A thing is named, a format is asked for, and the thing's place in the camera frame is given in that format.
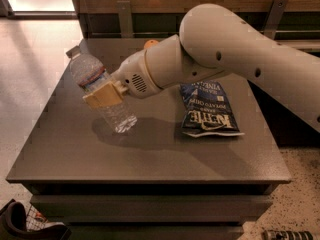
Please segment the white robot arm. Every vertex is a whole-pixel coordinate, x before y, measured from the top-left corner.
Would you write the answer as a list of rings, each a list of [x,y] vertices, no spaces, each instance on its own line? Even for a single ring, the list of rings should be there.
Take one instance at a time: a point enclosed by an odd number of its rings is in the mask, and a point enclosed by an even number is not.
[[[92,108],[146,98],[180,83],[237,74],[320,131],[320,58],[260,34],[215,4],[192,8],[179,33],[122,62],[111,79],[84,97]]]

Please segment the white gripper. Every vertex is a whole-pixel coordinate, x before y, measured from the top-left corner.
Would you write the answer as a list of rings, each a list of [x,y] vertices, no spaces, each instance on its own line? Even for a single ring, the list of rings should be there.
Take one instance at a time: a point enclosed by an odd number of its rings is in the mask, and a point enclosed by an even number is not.
[[[123,102],[127,91],[131,96],[141,99],[162,91],[153,81],[147,68],[145,50],[125,59],[112,73],[112,77],[118,81],[104,83],[83,97],[90,108],[98,109],[118,105]]]

